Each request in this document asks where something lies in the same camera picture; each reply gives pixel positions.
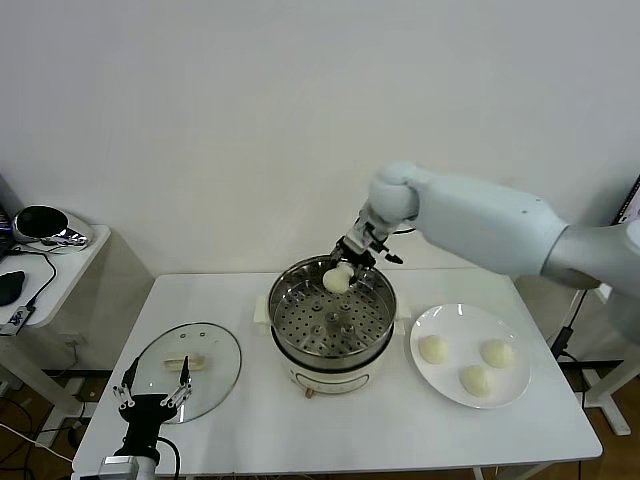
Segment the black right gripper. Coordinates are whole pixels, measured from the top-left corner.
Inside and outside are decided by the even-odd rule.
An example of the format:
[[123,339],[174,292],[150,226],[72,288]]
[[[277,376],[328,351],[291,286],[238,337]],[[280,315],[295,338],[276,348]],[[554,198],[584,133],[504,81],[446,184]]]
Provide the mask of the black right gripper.
[[355,285],[367,272],[375,267],[379,260],[402,265],[403,260],[392,253],[383,240],[377,239],[368,228],[350,229],[340,238],[330,253],[331,263],[338,265],[347,262],[354,273],[349,285]]

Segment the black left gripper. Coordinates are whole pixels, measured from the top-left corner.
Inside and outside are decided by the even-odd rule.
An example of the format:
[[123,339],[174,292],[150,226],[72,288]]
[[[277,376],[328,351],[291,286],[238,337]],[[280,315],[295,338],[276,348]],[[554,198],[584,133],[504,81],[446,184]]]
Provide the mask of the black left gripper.
[[170,393],[139,394],[132,396],[139,358],[136,357],[124,372],[121,382],[112,387],[120,416],[128,424],[119,456],[159,458],[156,448],[161,425],[168,419],[168,408],[179,408],[192,393],[190,383],[189,356],[185,356],[178,386]]

